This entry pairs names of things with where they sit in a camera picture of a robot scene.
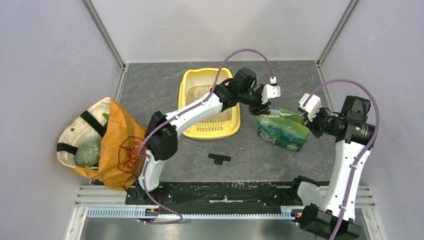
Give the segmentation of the yellow litter box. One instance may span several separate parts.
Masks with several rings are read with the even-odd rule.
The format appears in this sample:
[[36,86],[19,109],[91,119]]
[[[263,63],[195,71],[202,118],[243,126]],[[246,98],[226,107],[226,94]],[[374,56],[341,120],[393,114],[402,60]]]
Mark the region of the yellow litter box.
[[[227,68],[199,68],[187,70],[179,87],[178,108],[191,107],[205,99],[210,93],[219,72],[217,83],[232,78]],[[234,107],[224,111],[208,110],[200,115],[193,125],[189,126],[182,134],[185,137],[199,140],[213,140],[227,138],[235,134],[241,126],[241,109],[237,103]]]

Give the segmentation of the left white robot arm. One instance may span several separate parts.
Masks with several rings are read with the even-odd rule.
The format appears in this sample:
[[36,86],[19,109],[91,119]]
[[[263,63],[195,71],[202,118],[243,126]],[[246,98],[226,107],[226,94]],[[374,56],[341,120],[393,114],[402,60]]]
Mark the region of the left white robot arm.
[[221,113],[237,104],[247,105],[253,116],[270,114],[271,99],[280,97],[281,90],[275,77],[269,84],[258,84],[257,75],[243,67],[221,83],[214,82],[210,92],[191,104],[169,113],[155,112],[148,124],[138,156],[145,159],[138,178],[137,197],[144,204],[157,198],[156,188],[165,161],[178,150],[179,136],[207,117]]

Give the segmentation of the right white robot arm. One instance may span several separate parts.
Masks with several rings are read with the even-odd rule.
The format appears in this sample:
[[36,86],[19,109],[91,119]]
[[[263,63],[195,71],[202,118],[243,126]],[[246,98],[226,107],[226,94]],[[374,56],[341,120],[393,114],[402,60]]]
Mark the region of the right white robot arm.
[[361,158],[358,155],[375,131],[375,126],[367,123],[371,102],[348,95],[341,112],[331,115],[318,96],[306,93],[298,109],[303,114],[303,124],[315,137],[334,136],[336,145],[334,168],[324,196],[314,180],[304,176],[293,180],[289,200],[304,206],[294,221],[302,230],[326,240],[332,238],[333,231],[337,231],[336,240],[356,240],[362,232],[355,224],[356,196],[371,150],[367,149]]

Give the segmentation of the green litter bag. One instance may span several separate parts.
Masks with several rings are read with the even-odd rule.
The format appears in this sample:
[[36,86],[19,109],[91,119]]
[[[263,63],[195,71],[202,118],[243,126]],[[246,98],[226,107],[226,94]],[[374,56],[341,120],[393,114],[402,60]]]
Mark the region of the green litter bag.
[[301,150],[310,133],[300,114],[284,108],[257,115],[256,122],[257,134],[264,141],[295,152]]

